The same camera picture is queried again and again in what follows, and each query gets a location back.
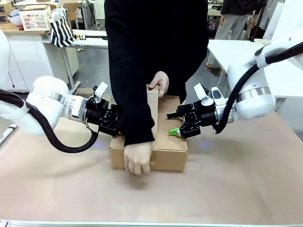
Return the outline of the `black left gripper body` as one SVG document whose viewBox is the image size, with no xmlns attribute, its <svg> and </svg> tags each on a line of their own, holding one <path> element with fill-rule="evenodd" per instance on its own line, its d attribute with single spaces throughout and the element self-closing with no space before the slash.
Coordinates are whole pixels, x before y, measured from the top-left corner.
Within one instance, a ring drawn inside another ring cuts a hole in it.
<svg viewBox="0 0 303 227">
<path fill-rule="evenodd" d="M 108 113 L 109 102 L 101 99 L 100 103 L 95 103 L 93 98 L 89 98 L 86 103 L 85 119 L 88 123 L 98 126 L 100 132 L 111 132 L 110 120 L 105 115 Z"/>
</svg>

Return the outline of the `person's right hand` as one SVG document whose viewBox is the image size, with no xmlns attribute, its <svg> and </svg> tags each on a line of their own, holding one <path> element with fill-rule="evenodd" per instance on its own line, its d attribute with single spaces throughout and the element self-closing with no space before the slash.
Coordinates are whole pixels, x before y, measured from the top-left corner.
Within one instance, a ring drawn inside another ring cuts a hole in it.
<svg viewBox="0 0 303 227">
<path fill-rule="evenodd" d="M 149 175 L 152 142 L 127 145 L 124 149 L 125 170 L 140 176 Z"/>
</svg>

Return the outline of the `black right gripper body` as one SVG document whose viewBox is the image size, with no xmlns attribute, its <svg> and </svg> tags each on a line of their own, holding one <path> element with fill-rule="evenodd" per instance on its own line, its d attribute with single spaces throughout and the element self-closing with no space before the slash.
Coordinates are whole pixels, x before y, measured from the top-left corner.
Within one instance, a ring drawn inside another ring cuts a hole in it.
<svg viewBox="0 0 303 227">
<path fill-rule="evenodd" d="M 209 106 L 202 105 L 202 101 L 196 101 L 194 105 L 193 124 L 201 127 L 214 126 L 217 123 L 215 104 Z"/>
</svg>

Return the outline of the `person's left hand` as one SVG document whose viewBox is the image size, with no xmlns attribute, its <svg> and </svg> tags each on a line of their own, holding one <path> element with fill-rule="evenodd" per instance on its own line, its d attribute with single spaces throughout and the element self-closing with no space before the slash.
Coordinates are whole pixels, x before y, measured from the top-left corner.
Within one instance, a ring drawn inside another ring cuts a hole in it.
<svg viewBox="0 0 303 227">
<path fill-rule="evenodd" d="M 158 97 L 163 98 L 163 96 L 167 93 L 169 88 L 169 77 L 163 71 L 158 71 L 151 83 L 148 85 L 150 90 L 154 89 L 156 86 L 159 87 L 158 89 Z"/>
</svg>

